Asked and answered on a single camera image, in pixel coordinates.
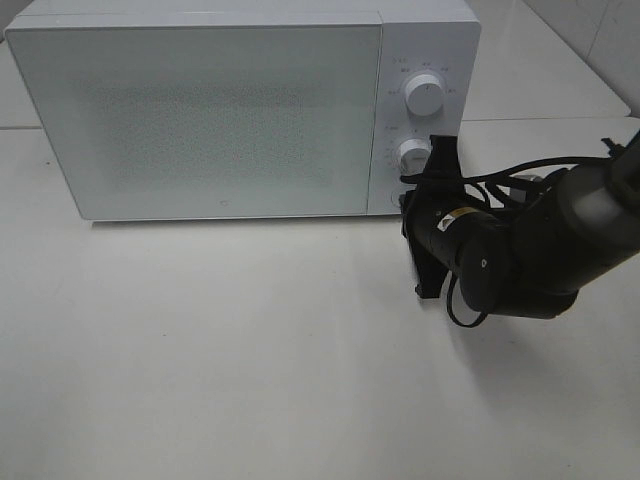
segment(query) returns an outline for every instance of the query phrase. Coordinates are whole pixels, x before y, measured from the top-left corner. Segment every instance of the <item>yellow label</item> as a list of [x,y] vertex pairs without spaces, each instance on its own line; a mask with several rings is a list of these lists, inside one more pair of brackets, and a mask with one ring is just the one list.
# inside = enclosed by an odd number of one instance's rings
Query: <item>yellow label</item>
[[442,217],[442,220],[440,220],[440,223],[438,223],[438,230],[440,230],[441,232],[446,232],[447,228],[449,228],[451,224],[455,222],[457,219],[459,219],[460,217],[467,215],[469,213],[474,213],[479,211],[480,210],[477,210],[473,207],[457,208],[456,210],[453,210],[452,212],[449,212],[444,217]]

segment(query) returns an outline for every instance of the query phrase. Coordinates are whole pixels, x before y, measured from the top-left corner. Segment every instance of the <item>power knob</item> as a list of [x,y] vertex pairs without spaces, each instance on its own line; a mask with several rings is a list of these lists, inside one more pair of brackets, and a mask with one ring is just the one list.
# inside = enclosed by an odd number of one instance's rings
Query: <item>power knob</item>
[[444,81],[431,72],[418,73],[404,87],[407,108],[419,117],[436,113],[444,103]]
[[402,175],[422,173],[431,155],[431,145],[426,140],[412,138],[402,142],[396,150],[396,164]]

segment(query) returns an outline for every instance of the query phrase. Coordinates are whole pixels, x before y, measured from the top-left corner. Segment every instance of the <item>black cable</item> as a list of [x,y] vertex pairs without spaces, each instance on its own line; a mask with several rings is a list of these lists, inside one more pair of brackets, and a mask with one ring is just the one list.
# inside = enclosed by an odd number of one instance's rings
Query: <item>black cable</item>
[[509,195],[500,190],[500,188],[495,183],[487,182],[485,183],[485,187],[489,191],[489,193],[493,195],[496,200],[502,203],[505,207],[521,209],[526,205],[511,198]]
[[460,320],[458,320],[458,317],[456,317],[455,313],[453,313],[453,289],[455,288],[457,282],[458,277],[452,273],[451,280],[449,280],[449,289],[447,291],[447,313],[449,314],[449,318],[459,327],[476,328],[487,319],[489,314],[481,313],[480,315],[478,315],[478,318],[476,318],[472,323],[462,323]]
[[557,157],[557,158],[545,158],[542,160],[534,160],[532,162],[516,165],[515,167],[507,168],[499,172],[489,173],[487,175],[478,175],[475,177],[467,178],[444,178],[437,179],[431,177],[425,177],[422,173],[417,175],[403,175],[400,177],[400,181],[410,185],[417,185],[422,183],[440,183],[445,182],[447,185],[457,186],[460,184],[480,183],[486,181],[493,181],[497,178],[508,177],[514,173],[531,170],[541,167],[553,167],[556,165],[602,165],[603,162],[610,161],[610,158],[599,157]]

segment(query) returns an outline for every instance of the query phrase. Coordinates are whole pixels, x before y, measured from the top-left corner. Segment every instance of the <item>microwave control panel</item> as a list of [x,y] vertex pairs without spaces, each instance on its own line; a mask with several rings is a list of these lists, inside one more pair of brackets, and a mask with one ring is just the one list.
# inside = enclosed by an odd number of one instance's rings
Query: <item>microwave control panel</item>
[[431,135],[458,134],[479,36],[476,22],[383,24],[369,215],[398,213],[400,175],[422,171]]

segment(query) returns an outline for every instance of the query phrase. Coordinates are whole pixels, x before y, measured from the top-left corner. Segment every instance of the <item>white wall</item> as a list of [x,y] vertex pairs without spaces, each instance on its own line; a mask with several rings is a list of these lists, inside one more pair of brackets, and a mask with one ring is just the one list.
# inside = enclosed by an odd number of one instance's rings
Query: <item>white wall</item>
[[20,13],[33,0],[0,0],[0,40],[4,28],[9,25],[13,17]]
[[525,0],[640,115],[640,0]]

